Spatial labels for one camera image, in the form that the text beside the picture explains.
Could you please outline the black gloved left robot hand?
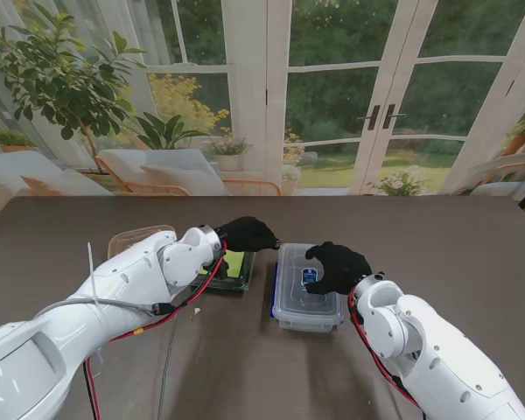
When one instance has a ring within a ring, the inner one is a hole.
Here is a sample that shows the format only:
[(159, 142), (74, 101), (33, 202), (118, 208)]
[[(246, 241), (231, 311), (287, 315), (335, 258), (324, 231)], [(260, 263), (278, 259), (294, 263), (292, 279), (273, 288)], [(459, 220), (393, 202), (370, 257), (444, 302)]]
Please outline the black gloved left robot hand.
[(267, 225), (252, 216), (232, 220), (217, 227), (215, 232), (233, 252), (259, 252), (280, 247), (280, 241)]

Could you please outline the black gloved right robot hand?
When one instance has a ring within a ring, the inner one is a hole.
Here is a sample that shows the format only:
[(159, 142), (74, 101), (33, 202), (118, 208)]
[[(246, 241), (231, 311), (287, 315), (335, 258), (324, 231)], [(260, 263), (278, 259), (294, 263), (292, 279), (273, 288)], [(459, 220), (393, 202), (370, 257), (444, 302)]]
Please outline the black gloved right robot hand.
[(310, 294), (325, 295), (336, 292), (348, 295), (361, 279), (372, 274), (371, 267), (363, 255), (330, 241), (309, 248), (305, 252), (305, 258), (317, 259), (324, 269), (320, 280), (305, 286)]

